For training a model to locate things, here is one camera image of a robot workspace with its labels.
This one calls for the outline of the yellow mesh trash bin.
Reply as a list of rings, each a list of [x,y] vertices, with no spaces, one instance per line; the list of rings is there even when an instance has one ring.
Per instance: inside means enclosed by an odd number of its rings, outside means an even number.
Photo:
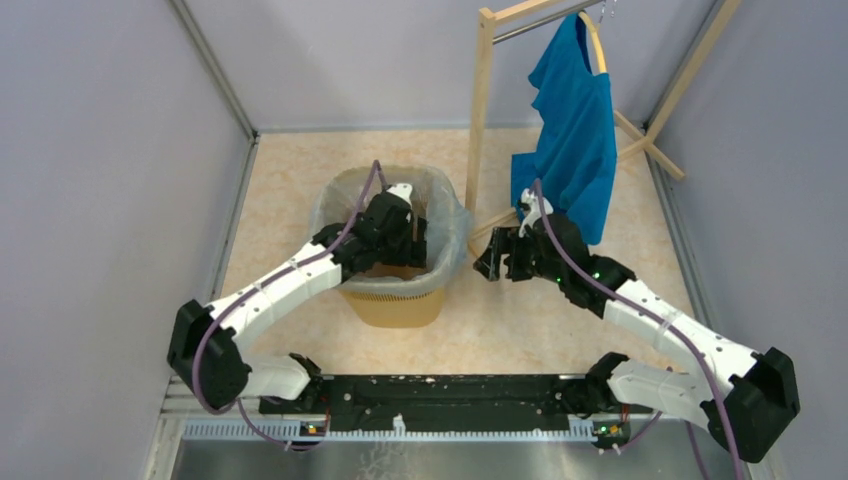
[[[365,324],[378,328],[411,329],[428,326],[441,314],[445,287],[427,282],[433,279],[435,264],[421,268],[380,264],[378,256],[377,213],[383,205],[372,202],[357,213],[349,233],[333,253],[342,267],[342,295]]]

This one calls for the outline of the blue plastic trash bag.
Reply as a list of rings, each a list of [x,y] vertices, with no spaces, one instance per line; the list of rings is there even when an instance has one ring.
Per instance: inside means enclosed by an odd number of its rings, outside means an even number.
[[[464,262],[471,213],[461,205],[450,179],[439,169],[389,165],[384,172],[389,185],[413,185],[410,207],[427,220],[428,253],[435,264],[433,279],[427,283],[445,287]],[[379,174],[370,167],[342,171],[320,191],[310,215],[310,233],[330,245],[334,239],[327,235],[342,230],[353,213],[365,211],[374,201],[385,206],[400,203],[390,200],[383,191]]]

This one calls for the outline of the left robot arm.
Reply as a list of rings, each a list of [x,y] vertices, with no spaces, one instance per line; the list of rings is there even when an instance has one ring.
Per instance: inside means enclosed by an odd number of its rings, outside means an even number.
[[[200,405],[220,415],[243,396],[274,397],[297,413],[319,404],[318,370],[302,355],[248,358],[258,337],[312,297],[377,264],[421,267],[427,222],[413,187],[393,184],[346,223],[323,227],[292,258],[228,297],[190,300],[176,313],[167,362]]]

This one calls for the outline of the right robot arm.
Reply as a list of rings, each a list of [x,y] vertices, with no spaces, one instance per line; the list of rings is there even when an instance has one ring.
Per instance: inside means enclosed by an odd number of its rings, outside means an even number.
[[[732,341],[661,299],[620,262],[591,253],[579,229],[553,213],[495,227],[473,263],[489,281],[545,279],[578,308],[622,327],[671,358],[674,373],[623,354],[586,385],[589,404],[660,410],[707,431],[747,463],[761,462],[800,412],[793,360]]]

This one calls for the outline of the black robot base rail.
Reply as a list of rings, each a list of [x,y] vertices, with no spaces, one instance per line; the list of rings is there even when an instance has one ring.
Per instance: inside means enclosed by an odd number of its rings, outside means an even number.
[[[323,375],[295,400],[263,399],[263,415],[316,415],[336,432],[563,431],[572,418],[620,417],[623,407],[594,378],[569,374]]]

